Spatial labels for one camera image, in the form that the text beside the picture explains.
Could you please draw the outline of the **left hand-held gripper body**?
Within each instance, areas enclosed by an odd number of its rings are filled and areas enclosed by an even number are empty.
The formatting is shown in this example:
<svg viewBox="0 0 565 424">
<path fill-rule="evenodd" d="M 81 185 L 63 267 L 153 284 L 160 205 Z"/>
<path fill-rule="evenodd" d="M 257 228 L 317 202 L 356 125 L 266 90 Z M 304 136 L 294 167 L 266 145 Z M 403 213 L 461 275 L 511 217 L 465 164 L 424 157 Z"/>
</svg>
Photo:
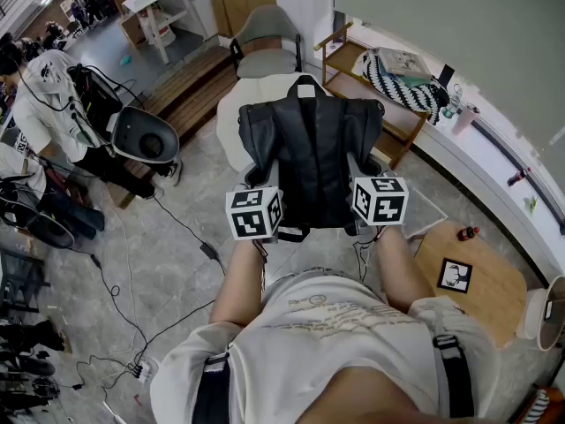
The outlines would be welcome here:
<svg viewBox="0 0 565 424">
<path fill-rule="evenodd" d="M 225 198 L 226 216 L 236 241 L 277 242 L 283 219 L 279 172 L 279 162 L 274 160 L 264 172 L 252 163 L 237 175 L 233 190 Z"/>
</svg>

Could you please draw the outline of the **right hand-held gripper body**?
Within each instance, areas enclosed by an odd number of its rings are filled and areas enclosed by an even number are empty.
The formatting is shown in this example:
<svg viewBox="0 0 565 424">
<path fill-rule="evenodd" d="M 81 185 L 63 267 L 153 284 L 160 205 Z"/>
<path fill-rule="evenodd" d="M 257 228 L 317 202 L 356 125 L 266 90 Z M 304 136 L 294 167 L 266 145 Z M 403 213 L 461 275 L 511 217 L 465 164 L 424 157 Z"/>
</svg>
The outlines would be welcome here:
<svg viewBox="0 0 565 424">
<path fill-rule="evenodd" d="M 353 213 L 356 236 L 370 235 L 373 229 L 386 229 L 403 223 L 409 190 L 404 178 L 369 176 L 352 153 L 347 154 L 351 193 L 347 198 Z"/>
</svg>

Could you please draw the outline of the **black backpack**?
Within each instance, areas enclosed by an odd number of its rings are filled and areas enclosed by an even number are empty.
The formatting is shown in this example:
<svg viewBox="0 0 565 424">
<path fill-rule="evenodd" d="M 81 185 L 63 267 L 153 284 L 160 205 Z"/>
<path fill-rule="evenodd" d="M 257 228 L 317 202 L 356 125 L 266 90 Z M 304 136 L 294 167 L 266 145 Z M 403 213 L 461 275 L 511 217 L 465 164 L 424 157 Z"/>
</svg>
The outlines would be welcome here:
<svg viewBox="0 0 565 424">
<path fill-rule="evenodd" d="M 264 185 L 276 170 L 282 192 L 280 225 L 298 231 L 282 239 L 302 241 L 312 229 L 359 234 L 361 217 L 351 207 L 351 167 L 367 176 L 380 173 L 370 155 L 384 113 L 378 100 L 327 95 L 306 74 L 282 99 L 239 109 L 239 137 L 254 163 L 245 182 Z"/>
</svg>

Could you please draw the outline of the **white egg-shaped cushion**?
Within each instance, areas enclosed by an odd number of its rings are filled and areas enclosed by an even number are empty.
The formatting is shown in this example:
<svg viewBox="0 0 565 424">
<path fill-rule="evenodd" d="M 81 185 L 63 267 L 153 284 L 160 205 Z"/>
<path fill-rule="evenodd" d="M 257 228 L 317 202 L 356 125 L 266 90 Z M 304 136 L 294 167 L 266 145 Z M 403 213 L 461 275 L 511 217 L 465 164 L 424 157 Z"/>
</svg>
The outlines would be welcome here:
<svg viewBox="0 0 565 424">
<path fill-rule="evenodd" d="M 335 98 L 327 91 L 312 74 L 305 72 L 293 72 L 290 74 L 275 74 L 264 78 L 239 79 L 232 90 L 224 96 L 218 104 L 216 134 L 222 144 L 230 165 L 237 171 L 246 170 L 249 164 L 255 161 L 247 152 L 244 143 L 239 136 L 239 109 L 245 105 L 262 104 L 263 102 L 274 102 L 287 97 L 289 90 L 301 77 L 306 76 L 305 84 L 298 86 L 298 98 L 315 97 L 316 95 L 327 95 Z M 370 148 L 369 157 L 359 166 L 367 176 L 376 177 L 384 171 L 384 163 L 374 156 L 373 147 L 376 140 L 382 134 L 382 119 L 385 114 L 384 106 L 374 99 L 346 99 L 346 101 L 359 101 L 366 104 L 367 114 L 372 125 L 379 127 L 379 134 L 372 136 L 373 129 L 365 129 L 362 146 Z M 279 154 L 282 178 L 290 179 L 296 176 L 296 168 L 289 157 L 288 149 L 283 147 Z"/>
</svg>

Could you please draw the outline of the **person's right forearm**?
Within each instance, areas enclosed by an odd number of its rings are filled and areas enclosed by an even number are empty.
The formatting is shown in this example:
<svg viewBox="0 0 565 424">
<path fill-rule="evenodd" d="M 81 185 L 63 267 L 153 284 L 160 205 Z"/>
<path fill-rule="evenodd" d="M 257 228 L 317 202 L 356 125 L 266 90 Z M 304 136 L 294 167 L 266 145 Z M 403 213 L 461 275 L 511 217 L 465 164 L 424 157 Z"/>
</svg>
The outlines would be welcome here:
<svg viewBox="0 0 565 424">
<path fill-rule="evenodd" d="M 375 242 L 375 254 L 382 290 L 390 306 L 407 314 L 415 301 L 434 296 L 397 226 L 382 230 Z"/>
</svg>

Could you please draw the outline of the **white floor sheet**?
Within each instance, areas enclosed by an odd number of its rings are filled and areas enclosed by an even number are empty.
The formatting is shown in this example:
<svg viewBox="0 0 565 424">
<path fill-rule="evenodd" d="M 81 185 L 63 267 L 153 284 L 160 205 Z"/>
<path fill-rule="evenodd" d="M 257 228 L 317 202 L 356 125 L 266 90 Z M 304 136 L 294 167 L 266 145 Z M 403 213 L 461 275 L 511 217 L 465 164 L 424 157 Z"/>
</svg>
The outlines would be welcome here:
<svg viewBox="0 0 565 424">
<path fill-rule="evenodd" d="M 448 215 L 418 189 L 409 188 L 409 199 L 402 225 L 403 235 L 407 239 L 425 233 L 447 219 Z"/>
</svg>

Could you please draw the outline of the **black and white striped blanket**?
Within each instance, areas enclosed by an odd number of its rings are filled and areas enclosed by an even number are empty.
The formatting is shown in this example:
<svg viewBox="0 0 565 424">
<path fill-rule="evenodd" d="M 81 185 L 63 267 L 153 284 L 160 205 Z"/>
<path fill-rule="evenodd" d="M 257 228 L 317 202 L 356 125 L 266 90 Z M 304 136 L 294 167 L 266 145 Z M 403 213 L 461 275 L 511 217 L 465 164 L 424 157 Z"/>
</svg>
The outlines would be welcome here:
<svg viewBox="0 0 565 424">
<path fill-rule="evenodd" d="M 449 103 L 446 88 L 435 78 L 416 85 L 407 85 L 403 79 L 385 71 L 378 57 L 378 49 L 368 49 L 356 60 L 356 68 L 379 93 L 409 110 L 428 114 L 428 122 L 435 125 L 440 110 Z"/>
</svg>

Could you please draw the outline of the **pink tumbler cup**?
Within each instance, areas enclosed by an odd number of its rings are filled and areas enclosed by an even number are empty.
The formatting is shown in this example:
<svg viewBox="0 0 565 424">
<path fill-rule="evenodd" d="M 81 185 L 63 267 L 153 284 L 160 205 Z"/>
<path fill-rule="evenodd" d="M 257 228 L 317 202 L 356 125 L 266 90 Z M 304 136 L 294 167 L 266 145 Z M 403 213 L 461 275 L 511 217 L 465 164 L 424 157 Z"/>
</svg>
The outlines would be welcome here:
<svg viewBox="0 0 565 424">
<path fill-rule="evenodd" d="M 462 109 L 461 114 L 458 116 L 451 132 L 457 136 L 467 129 L 474 121 L 476 116 L 480 113 L 478 107 L 472 103 L 467 103 Z"/>
</svg>

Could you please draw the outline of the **clear water bottle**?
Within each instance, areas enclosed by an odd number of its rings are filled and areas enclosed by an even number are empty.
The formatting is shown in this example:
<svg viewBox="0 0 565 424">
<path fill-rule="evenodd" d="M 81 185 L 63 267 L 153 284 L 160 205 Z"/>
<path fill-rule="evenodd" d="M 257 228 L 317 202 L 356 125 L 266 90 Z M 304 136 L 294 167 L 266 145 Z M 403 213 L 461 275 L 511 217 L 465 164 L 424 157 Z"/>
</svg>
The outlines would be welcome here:
<svg viewBox="0 0 565 424">
<path fill-rule="evenodd" d="M 449 96 L 448 104 L 444 107 L 442 114 L 445 118 L 451 119 L 458 113 L 463 96 L 463 89 L 460 84 L 453 86 L 453 93 Z"/>
</svg>

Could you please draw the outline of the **wooden slatted platform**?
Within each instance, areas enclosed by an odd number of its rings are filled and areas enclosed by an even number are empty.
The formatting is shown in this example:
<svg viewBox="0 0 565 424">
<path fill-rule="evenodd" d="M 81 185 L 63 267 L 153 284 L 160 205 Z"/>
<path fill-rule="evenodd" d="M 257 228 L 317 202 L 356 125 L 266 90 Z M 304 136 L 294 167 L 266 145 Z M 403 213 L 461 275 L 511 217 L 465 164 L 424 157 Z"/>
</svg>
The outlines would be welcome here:
<svg viewBox="0 0 565 424">
<path fill-rule="evenodd" d="M 229 50 L 213 47 L 150 92 L 143 107 L 169 123 L 184 145 L 215 116 L 218 103 L 236 82 Z"/>
</svg>

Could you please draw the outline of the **pale magazine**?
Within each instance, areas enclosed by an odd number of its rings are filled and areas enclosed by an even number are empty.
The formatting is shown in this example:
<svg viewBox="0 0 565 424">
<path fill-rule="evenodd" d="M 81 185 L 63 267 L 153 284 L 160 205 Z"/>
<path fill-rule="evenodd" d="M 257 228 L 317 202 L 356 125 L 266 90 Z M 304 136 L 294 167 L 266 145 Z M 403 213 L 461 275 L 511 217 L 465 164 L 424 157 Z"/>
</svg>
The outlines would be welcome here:
<svg viewBox="0 0 565 424">
<path fill-rule="evenodd" d="M 429 80 L 433 76 L 424 60 L 417 54 L 380 47 L 378 57 L 387 73 L 422 80 Z"/>
</svg>

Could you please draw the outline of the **low wooden bench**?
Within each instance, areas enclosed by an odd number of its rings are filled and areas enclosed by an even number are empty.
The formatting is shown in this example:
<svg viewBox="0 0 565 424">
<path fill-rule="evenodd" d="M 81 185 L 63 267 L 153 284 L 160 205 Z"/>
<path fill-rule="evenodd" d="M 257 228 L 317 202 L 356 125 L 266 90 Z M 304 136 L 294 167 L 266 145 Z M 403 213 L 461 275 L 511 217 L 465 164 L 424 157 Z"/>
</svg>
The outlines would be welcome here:
<svg viewBox="0 0 565 424">
<path fill-rule="evenodd" d="M 376 99 L 382 103 L 382 134 L 374 148 L 376 155 L 393 170 L 410 151 L 428 115 L 387 98 L 354 71 L 366 47 L 348 36 L 352 26 L 351 22 L 346 24 L 314 46 L 322 55 L 322 86 L 340 98 Z"/>
</svg>

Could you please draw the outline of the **person's white printed t-shirt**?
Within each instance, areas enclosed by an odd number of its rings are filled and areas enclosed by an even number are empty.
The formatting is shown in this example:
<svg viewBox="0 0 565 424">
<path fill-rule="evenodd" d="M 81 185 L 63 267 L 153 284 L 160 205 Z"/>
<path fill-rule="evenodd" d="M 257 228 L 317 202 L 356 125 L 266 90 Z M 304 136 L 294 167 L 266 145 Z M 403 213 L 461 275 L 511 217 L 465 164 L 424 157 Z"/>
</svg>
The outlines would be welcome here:
<svg viewBox="0 0 565 424">
<path fill-rule="evenodd" d="M 500 354 L 451 298 L 419 299 L 401 312 L 355 280 L 311 269 L 272 284 L 247 326 L 208 324 L 173 349 L 150 385 L 154 418 L 157 424 L 191 424 L 205 364 L 221 357 L 230 367 L 233 424 L 295 424 L 346 367 L 374 368 L 421 412 L 446 416 L 443 368 L 433 346 L 439 335 L 455 337 L 463 349 L 474 412 L 484 415 Z"/>
</svg>

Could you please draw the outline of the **white power strip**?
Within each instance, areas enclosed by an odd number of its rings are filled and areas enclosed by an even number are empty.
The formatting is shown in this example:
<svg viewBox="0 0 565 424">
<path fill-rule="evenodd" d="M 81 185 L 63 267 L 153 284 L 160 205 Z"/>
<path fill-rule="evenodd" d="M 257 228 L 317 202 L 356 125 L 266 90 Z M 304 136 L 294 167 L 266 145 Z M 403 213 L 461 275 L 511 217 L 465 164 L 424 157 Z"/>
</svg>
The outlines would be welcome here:
<svg viewBox="0 0 565 424">
<path fill-rule="evenodd" d="M 145 383 L 152 376 L 156 374 L 159 369 L 159 363 L 151 358 L 144 356 L 141 360 L 132 368 L 133 376 L 141 383 Z"/>
</svg>

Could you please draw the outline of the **grey upholstered chair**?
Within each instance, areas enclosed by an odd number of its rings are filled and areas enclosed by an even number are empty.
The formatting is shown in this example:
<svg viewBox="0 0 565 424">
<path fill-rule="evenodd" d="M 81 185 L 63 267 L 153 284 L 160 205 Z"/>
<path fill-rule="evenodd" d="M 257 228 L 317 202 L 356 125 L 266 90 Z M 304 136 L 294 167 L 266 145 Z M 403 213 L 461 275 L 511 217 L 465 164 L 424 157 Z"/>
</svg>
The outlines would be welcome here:
<svg viewBox="0 0 565 424">
<path fill-rule="evenodd" d="M 259 49 L 245 54 L 249 42 L 281 38 L 294 43 L 294 51 L 283 48 Z M 230 54 L 239 79 L 261 79 L 270 75 L 302 72 L 302 36 L 283 8 L 276 4 L 253 9 L 230 42 Z"/>
</svg>

